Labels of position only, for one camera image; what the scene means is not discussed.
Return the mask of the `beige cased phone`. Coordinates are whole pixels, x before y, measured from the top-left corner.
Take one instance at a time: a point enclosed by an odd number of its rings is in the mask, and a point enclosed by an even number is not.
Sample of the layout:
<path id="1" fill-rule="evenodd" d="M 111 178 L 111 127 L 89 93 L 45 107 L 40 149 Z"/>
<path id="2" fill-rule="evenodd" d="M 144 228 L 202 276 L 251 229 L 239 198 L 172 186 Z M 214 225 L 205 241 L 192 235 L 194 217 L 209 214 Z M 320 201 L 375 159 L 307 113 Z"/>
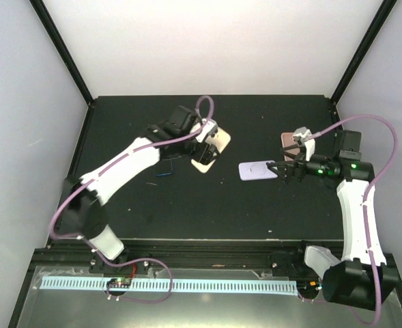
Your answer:
<path id="1" fill-rule="evenodd" d="M 200 153 L 191 160 L 191 164 L 198 171 L 205 174 L 229 145 L 230 141 L 230 134 L 222 128 L 218 128 L 214 135 L 208 136 L 201 144 Z"/>

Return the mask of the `pink phone case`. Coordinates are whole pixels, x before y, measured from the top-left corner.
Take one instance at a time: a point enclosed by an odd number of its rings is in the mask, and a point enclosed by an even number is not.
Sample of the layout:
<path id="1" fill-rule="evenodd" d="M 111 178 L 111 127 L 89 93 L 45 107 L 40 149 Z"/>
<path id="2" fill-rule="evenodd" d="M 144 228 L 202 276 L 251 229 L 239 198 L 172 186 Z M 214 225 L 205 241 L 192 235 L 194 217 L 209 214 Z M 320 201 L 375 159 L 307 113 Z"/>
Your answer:
<path id="1" fill-rule="evenodd" d="M 292 132 L 286 132 L 281 134 L 281 143 L 282 147 L 286 148 L 289 146 L 296 146 L 297 143 L 293 140 L 293 133 Z M 294 149 L 289 149 L 287 150 L 288 153 L 292 155 L 297 155 L 300 152 L 299 147 L 294 148 Z"/>

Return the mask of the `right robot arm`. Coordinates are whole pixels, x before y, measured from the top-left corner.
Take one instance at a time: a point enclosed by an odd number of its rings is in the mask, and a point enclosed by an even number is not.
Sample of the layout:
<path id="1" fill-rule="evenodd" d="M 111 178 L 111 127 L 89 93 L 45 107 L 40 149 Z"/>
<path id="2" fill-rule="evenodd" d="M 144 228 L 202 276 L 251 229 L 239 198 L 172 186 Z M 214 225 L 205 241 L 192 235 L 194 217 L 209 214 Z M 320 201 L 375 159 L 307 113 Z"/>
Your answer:
<path id="1" fill-rule="evenodd" d="M 336 183 L 336 195 L 343 220 L 343 254 L 336 258 L 322 246 L 306 246 L 292 259 L 300 275 L 312 271 L 321 279 L 327 302 L 376 310 L 399 281 L 397 270 L 387 265 L 379 246 L 371 185 L 373 166 L 361 159 L 361 134 L 339 131 L 334 138 L 334 155 L 315 154 L 315 140 L 306 127 L 282 133 L 284 161 L 268 162 L 266 167 L 283 181 L 306 175 L 327 178 Z"/>

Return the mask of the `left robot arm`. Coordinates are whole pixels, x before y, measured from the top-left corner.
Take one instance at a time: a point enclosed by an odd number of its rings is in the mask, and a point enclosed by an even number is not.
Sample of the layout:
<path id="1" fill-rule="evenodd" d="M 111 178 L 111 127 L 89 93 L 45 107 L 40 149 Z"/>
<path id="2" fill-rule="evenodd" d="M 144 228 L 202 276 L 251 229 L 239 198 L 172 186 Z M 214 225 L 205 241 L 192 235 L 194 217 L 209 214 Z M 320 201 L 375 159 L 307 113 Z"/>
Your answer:
<path id="1" fill-rule="evenodd" d="M 66 237 L 85 239 L 112 272 L 124 271 L 129 257 L 109 225 L 106 203 L 135 176 L 164 160 L 187 156 L 204 174 L 230 141 L 210 115 L 202 118 L 198 109 L 178 106 L 169 119 L 148 126 L 115 158 L 80 178 L 65 179 L 56 215 L 74 226 Z"/>

